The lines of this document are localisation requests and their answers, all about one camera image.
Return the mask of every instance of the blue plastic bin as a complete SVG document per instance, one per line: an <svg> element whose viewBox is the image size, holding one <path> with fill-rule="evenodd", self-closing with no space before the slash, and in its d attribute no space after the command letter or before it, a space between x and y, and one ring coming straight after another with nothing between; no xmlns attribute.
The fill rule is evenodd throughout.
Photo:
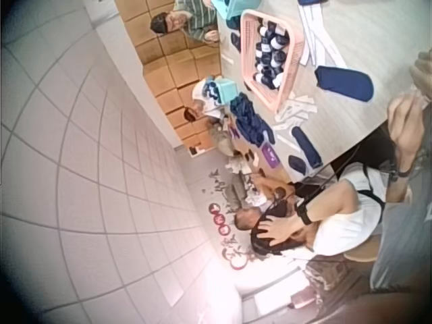
<svg viewBox="0 0 432 324"><path fill-rule="evenodd" d="M229 5L225 4L225 0L211 0L217 12L224 20L231 19L242 14L245 9L256 9L261 0L229 0Z"/></svg>
<svg viewBox="0 0 432 324"><path fill-rule="evenodd" d="M232 99L237 97L238 90L234 81L222 78L215 80L215 83L219 90L219 97L221 98L222 105L229 104Z"/></svg>

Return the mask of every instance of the black hair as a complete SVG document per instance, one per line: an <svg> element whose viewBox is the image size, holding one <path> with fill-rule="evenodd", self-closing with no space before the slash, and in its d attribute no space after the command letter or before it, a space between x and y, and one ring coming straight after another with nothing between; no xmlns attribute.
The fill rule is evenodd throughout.
<svg viewBox="0 0 432 324"><path fill-rule="evenodd" d="M183 117L184 117L184 119L186 119L188 122L191 122L191 123L196 121L194 114L190 112L190 108L185 108L184 113L183 113Z"/></svg>
<svg viewBox="0 0 432 324"><path fill-rule="evenodd" d="M161 12L152 18L150 23L150 29L156 34L167 34L168 33L168 25L165 20L168 16L168 13Z"/></svg>

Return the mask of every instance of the hand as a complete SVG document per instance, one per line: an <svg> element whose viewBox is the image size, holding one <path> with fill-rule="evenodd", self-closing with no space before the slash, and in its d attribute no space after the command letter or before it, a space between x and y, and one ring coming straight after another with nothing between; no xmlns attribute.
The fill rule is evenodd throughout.
<svg viewBox="0 0 432 324"><path fill-rule="evenodd" d="M265 230L266 233L260 233L258 238L273 238L270 246L285 242L290 236L300 230L304 224L301 219L295 215L291 217L267 216L268 221L261 221L258 224L259 230Z"/></svg>
<svg viewBox="0 0 432 324"><path fill-rule="evenodd" d="M202 3L204 3L204 5L209 9L215 9L215 6L211 3L211 0L202 0Z"/></svg>
<svg viewBox="0 0 432 324"><path fill-rule="evenodd" d="M410 66L410 73L416 87L432 100L432 49L418 54L418 59Z"/></svg>
<svg viewBox="0 0 432 324"><path fill-rule="evenodd" d="M217 30L211 30L210 32L207 32L204 36L204 39L209 42L216 43L219 41L219 32Z"/></svg>
<svg viewBox="0 0 432 324"><path fill-rule="evenodd" d="M403 170L410 169L425 133L423 125L424 100L418 95L405 94L395 98L387 109L388 128L391 139L397 146Z"/></svg>

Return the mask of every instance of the stacked cardboard boxes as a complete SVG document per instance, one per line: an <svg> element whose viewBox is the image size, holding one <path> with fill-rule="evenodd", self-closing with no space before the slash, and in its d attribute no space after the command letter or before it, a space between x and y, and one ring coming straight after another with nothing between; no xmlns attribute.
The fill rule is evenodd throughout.
<svg viewBox="0 0 432 324"><path fill-rule="evenodd" d="M219 47L188 38L180 30L157 35L152 17L173 9L173 0L115 0L126 30L143 64L143 76L169 122L188 148L211 149L207 118L185 120L192 89L209 75L220 75Z"/></svg>

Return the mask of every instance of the sock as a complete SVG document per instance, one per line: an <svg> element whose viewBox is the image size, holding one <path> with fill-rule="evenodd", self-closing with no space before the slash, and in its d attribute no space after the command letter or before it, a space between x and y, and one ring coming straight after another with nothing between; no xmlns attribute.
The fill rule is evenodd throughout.
<svg viewBox="0 0 432 324"><path fill-rule="evenodd" d="M315 70L318 87L360 101L369 101L373 96L371 78L362 72L339 67L319 66Z"/></svg>
<svg viewBox="0 0 432 324"><path fill-rule="evenodd" d="M321 160L317 150L315 150L315 147L313 147L312 143L300 127L294 126L292 128L292 136L297 140L298 146L303 150L313 169L323 165L323 161Z"/></svg>
<svg viewBox="0 0 432 324"><path fill-rule="evenodd" d="M288 165L290 165L293 170L300 172L302 175L306 174L306 163L300 157L290 155L288 157Z"/></svg>

